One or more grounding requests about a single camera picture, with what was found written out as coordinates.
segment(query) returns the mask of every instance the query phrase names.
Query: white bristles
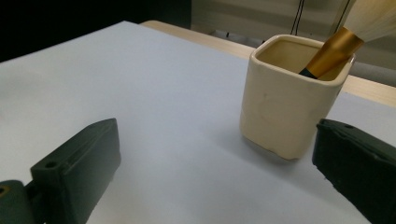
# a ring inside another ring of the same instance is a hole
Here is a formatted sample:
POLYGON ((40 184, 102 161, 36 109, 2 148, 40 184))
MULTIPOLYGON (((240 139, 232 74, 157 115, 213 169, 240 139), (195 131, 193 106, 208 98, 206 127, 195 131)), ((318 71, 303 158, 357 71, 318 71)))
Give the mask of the white bristles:
POLYGON ((356 0, 344 25, 364 42, 396 32, 396 0, 356 0))

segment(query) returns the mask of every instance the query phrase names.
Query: dark background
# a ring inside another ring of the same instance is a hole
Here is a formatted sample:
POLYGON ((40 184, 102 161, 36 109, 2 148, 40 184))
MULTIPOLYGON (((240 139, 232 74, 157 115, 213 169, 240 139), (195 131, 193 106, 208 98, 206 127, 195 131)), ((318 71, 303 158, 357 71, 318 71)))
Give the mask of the dark background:
POLYGON ((0 62, 120 21, 157 20, 185 28, 191 24, 191 0, 14 0, 0 5, 0 62))

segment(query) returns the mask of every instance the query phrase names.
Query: brush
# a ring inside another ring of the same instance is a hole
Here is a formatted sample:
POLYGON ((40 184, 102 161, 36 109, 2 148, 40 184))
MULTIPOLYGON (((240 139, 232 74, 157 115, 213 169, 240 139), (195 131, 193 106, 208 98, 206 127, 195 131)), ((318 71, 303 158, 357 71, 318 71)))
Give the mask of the brush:
POLYGON ((346 22, 300 75, 319 78, 346 62, 364 43, 396 31, 396 0, 357 0, 346 22))

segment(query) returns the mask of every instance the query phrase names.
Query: wooden table edge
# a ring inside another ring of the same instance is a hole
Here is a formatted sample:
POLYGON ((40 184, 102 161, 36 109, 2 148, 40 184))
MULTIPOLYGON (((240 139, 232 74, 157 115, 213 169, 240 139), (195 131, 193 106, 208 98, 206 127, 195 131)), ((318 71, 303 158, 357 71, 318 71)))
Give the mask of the wooden table edge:
MULTIPOLYGON (((141 25, 197 44, 208 46, 213 49, 218 49, 243 59, 248 59, 250 53, 254 50, 252 47, 220 39, 211 35, 201 34, 161 21, 145 21, 141 23, 141 25)), ((396 88, 391 86, 360 77, 348 76, 342 91, 384 105, 396 107, 396 88)))

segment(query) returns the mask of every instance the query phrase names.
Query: wall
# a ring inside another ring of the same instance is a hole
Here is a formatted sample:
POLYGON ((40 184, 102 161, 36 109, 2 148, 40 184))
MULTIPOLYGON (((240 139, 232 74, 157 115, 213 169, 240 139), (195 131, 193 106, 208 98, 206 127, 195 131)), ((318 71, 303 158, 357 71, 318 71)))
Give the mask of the wall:
MULTIPOLYGON (((299 0, 192 0, 191 25, 268 39, 290 34, 299 0)), ((305 0, 298 35, 325 41, 342 22, 348 0, 305 0)), ((396 69, 396 36, 367 43, 358 62, 396 69)))

